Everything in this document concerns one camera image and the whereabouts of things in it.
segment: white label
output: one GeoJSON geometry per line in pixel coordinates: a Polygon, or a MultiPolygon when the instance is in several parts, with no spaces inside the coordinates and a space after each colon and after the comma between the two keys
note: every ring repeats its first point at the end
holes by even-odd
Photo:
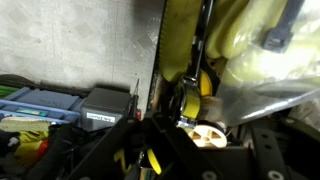
{"type": "Polygon", "coordinates": [[[99,114],[93,114],[93,113],[87,113],[87,118],[88,119],[94,119],[94,120],[99,120],[99,121],[107,121],[107,122],[116,122],[116,118],[112,116],[103,116],[99,114]]]}

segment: concrete wall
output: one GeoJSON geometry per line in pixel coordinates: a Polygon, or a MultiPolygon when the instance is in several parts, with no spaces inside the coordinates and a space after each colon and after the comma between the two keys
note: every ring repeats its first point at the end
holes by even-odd
{"type": "Polygon", "coordinates": [[[130,87],[144,109],[163,0],[0,0],[0,73],[130,87]]]}

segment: black box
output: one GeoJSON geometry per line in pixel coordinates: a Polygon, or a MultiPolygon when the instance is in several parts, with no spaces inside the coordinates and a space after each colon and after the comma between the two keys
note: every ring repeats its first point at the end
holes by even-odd
{"type": "Polygon", "coordinates": [[[129,93],[94,88],[81,108],[81,126],[87,131],[115,125],[126,111],[129,93]]]}

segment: label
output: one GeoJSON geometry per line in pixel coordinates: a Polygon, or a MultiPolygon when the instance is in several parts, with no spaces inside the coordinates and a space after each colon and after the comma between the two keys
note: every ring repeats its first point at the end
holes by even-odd
{"type": "Polygon", "coordinates": [[[38,110],[25,109],[25,108],[19,108],[18,110],[16,110],[16,112],[30,114],[30,115],[36,115],[36,116],[43,116],[43,117],[45,117],[47,115],[47,112],[45,112],[45,111],[38,111],[38,110]]]}
{"type": "Polygon", "coordinates": [[[116,122],[116,118],[112,116],[103,116],[99,114],[93,114],[93,113],[87,113],[87,118],[88,119],[94,119],[94,120],[99,120],[99,121],[107,121],[107,122],[116,122]]]}

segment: clear plastic sheet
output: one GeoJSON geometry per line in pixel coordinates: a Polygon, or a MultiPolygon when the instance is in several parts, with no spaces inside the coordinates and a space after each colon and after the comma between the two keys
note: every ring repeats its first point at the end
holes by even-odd
{"type": "Polygon", "coordinates": [[[286,2],[251,0],[244,11],[217,93],[229,126],[320,96],[318,0],[305,0],[284,53],[262,48],[267,31],[277,25],[286,2]]]}

